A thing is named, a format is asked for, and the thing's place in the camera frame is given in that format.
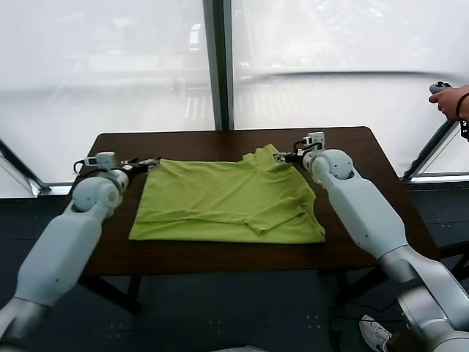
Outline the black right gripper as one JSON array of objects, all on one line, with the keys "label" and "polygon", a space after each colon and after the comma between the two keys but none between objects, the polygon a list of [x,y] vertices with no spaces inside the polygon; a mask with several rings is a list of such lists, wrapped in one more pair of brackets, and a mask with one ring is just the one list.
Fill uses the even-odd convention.
[{"label": "black right gripper", "polygon": [[276,153],[274,155],[276,158],[275,161],[278,164],[295,164],[298,166],[310,166],[311,165],[311,152],[307,152],[304,154],[298,153]]}]

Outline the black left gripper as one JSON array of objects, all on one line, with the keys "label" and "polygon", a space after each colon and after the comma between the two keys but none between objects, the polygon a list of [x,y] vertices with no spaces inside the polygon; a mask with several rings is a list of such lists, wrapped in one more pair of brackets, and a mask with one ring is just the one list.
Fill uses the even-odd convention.
[{"label": "black left gripper", "polygon": [[145,174],[148,172],[148,169],[157,168],[160,163],[160,157],[157,158],[148,158],[143,161],[125,163],[122,165],[122,171],[127,176],[136,176]]}]

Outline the person hand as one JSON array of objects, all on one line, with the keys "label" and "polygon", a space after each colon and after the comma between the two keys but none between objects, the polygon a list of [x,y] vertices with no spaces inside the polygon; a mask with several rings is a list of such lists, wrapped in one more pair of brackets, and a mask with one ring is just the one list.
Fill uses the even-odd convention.
[{"label": "person hand", "polygon": [[433,94],[429,97],[429,102],[437,104],[437,110],[444,114],[447,120],[468,121],[468,85]]}]

